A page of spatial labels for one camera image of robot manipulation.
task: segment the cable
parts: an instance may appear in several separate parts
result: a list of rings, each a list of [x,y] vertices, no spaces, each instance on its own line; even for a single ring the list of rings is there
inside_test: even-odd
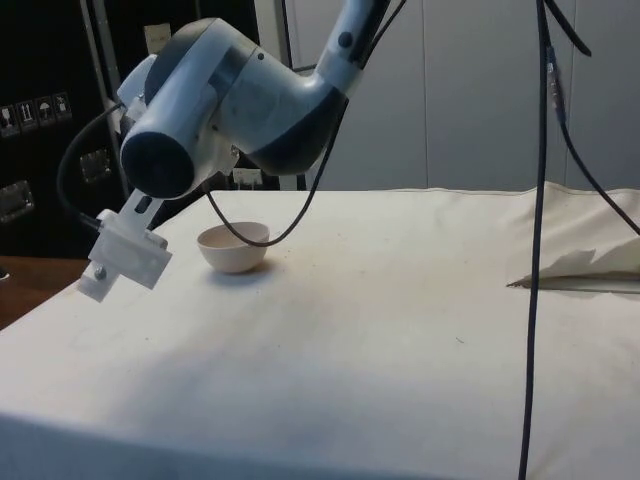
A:
[[[342,111],[340,112],[340,115],[338,116],[338,121],[336,123],[336,126],[333,129],[333,132],[331,133],[331,137],[329,139],[329,143],[328,143],[327,148],[325,150],[324,157],[322,159],[322,163],[320,163],[320,168],[318,169],[318,173],[316,174],[316,178],[313,181],[313,185],[311,186],[311,190],[309,191],[309,195],[307,196],[307,200],[304,202],[304,205],[302,206],[302,209],[300,210],[300,213],[298,213],[298,215],[293,220],[291,225],[289,225],[289,228],[287,228],[278,238],[276,238],[274,240],[270,240],[268,242],[255,242],[253,240],[250,240],[250,239],[246,238],[244,235],[242,235],[240,232],[238,232],[233,227],[233,225],[229,222],[229,220],[227,220],[227,218],[224,216],[224,214],[222,213],[222,211],[220,210],[220,208],[216,204],[215,200],[211,196],[211,192],[209,192],[209,189],[206,188],[204,184],[202,184],[202,190],[204,191],[204,194],[209,199],[209,203],[211,203],[211,206],[213,207],[213,209],[216,211],[216,213],[220,217],[220,220],[222,220],[222,223],[229,229],[229,231],[231,233],[233,233],[238,239],[242,240],[247,245],[251,245],[253,247],[270,247],[272,245],[276,245],[277,243],[282,242],[285,238],[287,238],[289,236],[289,234],[291,232],[293,232],[293,230],[298,226],[298,223],[300,223],[302,218],[307,213],[307,210],[309,209],[309,207],[311,206],[311,202],[313,201],[313,197],[315,196],[316,191],[318,190],[318,185],[320,185],[320,180],[322,179],[322,174],[324,173],[324,170],[325,170],[325,168],[327,166],[327,162],[329,161],[329,157],[331,156],[331,151],[333,150],[333,146],[334,146],[334,144],[336,142],[336,138],[338,138],[338,132],[340,130],[340,125],[342,124],[342,120],[344,118],[344,114],[347,111],[347,106],[348,105],[349,105],[349,100],[347,99],[347,101],[344,104],[344,107],[342,108]]]
[[[600,196],[603,198],[605,202],[609,204],[609,206],[618,214],[620,218],[622,218],[627,225],[633,230],[637,235],[640,235],[640,227],[636,223],[631,220],[629,215],[627,215],[624,210],[622,210],[616,202],[614,202],[611,197],[604,191],[604,189],[597,182],[595,177],[591,174],[587,166],[584,164],[578,151],[576,150],[573,141],[571,140],[571,135],[569,134],[569,128],[567,127],[567,112],[564,101],[564,91],[562,88],[562,80],[560,78],[560,70],[558,68],[558,63],[556,59],[555,52],[553,47],[548,47],[548,73],[549,73],[549,87],[551,90],[551,95],[553,97],[553,106],[556,111],[556,117],[558,119],[558,123],[560,124],[560,129],[562,131],[562,136],[564,137],[564,141],[571,153],[571,157],[576,162],[576,165],[585,176],[585,178],[589,181],[591,186],[596,190]]]
[[[613,201],[613,199],[607,194],[607,192],[604,191],[604,189],[596,181],[593,175],[591,175],[591,172],[589,171],[587,166],[584,164],[584,162],[580,158],[580,155],[578,155],[576,147],[573,145],[573,141],[571,140],[571,136],[569,135],[569,130],[567,129],[567,124],[561,123],[560,129],[562,130],[562,136],[564,137],[564,141],[567,144],[567,148],[569,148],[569,152],[571,153],[573,160],[576,162],[576,165],[578,166],[582,174],[586,177],[586,179],[589,181],[589,183],[594,188],[594,190],[600,194],[602,199],[605,202],[607,202],[609,206],[613,208],[618,215],[620,215],[620,218],[622,218],[626,222],[626,224],[629,225],[629,228],[631,228],[631,230],[633,230],[637,235],[640,235],[640,227],[638,227],[638,225],[633,220],[631,220],[631,218],[629,218],[629,215],[627,215],[625,211],[622,210],[618,206],[618,204]]]
[[[109,108],[105,112],[102,112],[96,118],[91,120],[88,124],[86,124],[84,128],[80,130],[80,132],[71,141],[71,143],[67,147],[67,150],[62,156],[62,160],[60,160],[60,165],[58,166],[58,173],[56,176],[56,191],[62,207],[70,217],[75,218],[80,223],[92,230],[95,230],[96,232],[100,230],[100,221],[97,218],[93,218],[86,213],[81,212],[71,204],[64,193],[64,176],[69,167],[69,163],[76,156],[76,152],[78,150],[78,147],[80,146],[80,143],[86,138],[89,133],[91,133],[104,120],[106,120],[109,115],[111,115],[122,106],[122,103],[114,105],[113,107]]]
[[[371,47],[369,47],[369,53],[367,53],[366,57],[364,58],[361,68],[364,69],[364,67],[367,66],[367,63],[369,63],[369,59],[371,58],[373,51],[376,49],[376,47],[378,46],[378,43],[380,43],[380,40],[382,40],[382,37],[384,36],[384,34],[387,33],[387,30],[389,29],[393,21],[396,19],[400,11],[403,9],[403,7],[406,5],[406,3],[407,3],[407,0],[402,0],[398,4],[398,6],[393,11],[389,19],[386,21],[386,23],[382,26],[380,30],[378,30],[378,33],[376,34],[376,36],[373,37],[373,41],[371,42]]]
[[[531,416],[533,412],[533,386],[535,373],[536,323],[538,315],[538,293],[540,290],[540,249],[542,243],[542,214],[544,206],[544,182],[547,170],[547,47],[551,45],[544,0],[536,0],[538,17],[538,50],[540,57],[540,98],[538,118],[538,180],[536,184],[536,206],[533,221],[533,248],[531,253],[531,291],[529,318],[527,322],[527,367],[525,379],[524,421],[518,479],[527,477],[529,445],[531,441]]]

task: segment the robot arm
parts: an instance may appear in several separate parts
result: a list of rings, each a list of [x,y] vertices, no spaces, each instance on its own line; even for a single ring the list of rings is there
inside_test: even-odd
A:
[[[182,28],[139,92],[147,111],[121,152],[132,185],[154,198],[189,193],[215,173],[209,152],[219,137],[271,175],[308,170],[353,93],[389,3],[347,0],[309,77],[221,19]]]
[[[308,170],[357,86],[389,4],[346,0],[308,77],[221,19],[186,25],[144,60],[118,90],[130,127],[121,162],[136,190],[119,214],[101,214],[79,290],[101,301],[120,275],[153,288],[171,259],[167,242],[147,230],[155,213],[233,168],[238,150],[271,175]]]

